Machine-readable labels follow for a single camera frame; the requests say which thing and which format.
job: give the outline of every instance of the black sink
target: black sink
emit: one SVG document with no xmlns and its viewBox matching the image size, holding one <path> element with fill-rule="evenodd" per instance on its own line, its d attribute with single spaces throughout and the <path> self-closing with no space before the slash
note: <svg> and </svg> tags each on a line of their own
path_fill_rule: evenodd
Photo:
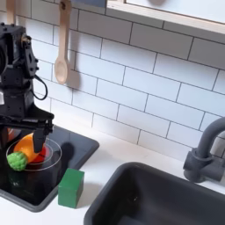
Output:
<svg viewBox="0 0 225 225">
<path fill-rule="evenodd" d="M 225 196 L 141 163 L 126 163 L 97 196 L 84 225 L 224 225 Z"/>
</svg>

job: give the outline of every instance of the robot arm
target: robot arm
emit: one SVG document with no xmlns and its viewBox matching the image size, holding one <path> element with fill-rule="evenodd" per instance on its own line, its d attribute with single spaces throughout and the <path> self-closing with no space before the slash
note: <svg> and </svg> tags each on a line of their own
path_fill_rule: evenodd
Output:
<svg viewBox="0 0 225 225">
<path fill-rule="evenodd" d="M 39 109 L 34 104 L 33 79 L 37 78 L 41 81 L 35 75 L 39 69 L 37 63 L 38 60 L 35 59 L 32 51 L 31 38 L 25 34 L 25 28 L 2 23 L 0 25 L 0 91 L 2 93 L 0 149 L 7 143 L 7 127 L 34 131 L 33 146 L 36 153 L 41 152 L 46 136 L 53 131 L 54 115 Z"/>
</svg>

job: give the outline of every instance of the green block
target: green block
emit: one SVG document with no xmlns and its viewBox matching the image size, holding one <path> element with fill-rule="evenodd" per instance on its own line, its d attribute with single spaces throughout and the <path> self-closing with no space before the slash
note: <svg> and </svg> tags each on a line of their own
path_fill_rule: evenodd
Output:
<svg viewBox="0 0 225 225">
<path fill-rule="evenodd" d="M 58 204 L 76 208 L 83 191 L 84 172 L 67 169 L 58 190 Z"/>
</svg>

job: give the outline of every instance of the orange toy carrot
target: orange toy carrot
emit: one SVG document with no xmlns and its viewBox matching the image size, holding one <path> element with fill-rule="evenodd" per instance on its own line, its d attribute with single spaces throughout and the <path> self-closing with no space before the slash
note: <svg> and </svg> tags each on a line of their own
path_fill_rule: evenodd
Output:
<svg viewBox="0 0 225 225">
<path fill-rule="evenodd" d="M 35 153 L 33 149 L 33 134 L 29 134 L 17 143 L 7 160 L 13 170 L 23 171 L 38 155 L 39 153 Z"/>
</svg>

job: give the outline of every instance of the black stovetop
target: black stovetop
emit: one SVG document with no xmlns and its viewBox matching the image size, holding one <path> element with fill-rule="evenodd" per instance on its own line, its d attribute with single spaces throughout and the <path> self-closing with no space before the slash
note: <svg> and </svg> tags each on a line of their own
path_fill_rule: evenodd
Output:
<svg viewBox="0 0 225 225">
<path fill-rule="evenodd" d="M 17 172 L 10 168 L 6 156 L 13 151 L 21 135 L 0 150 L 0 196 L 31 211 L 41 211 L 57 194 L 57 186 L 68 168 L 78 170 L 98 148 L 92 139 L 60 127 L 47 137 L 38 158 Z"/>
</svg>

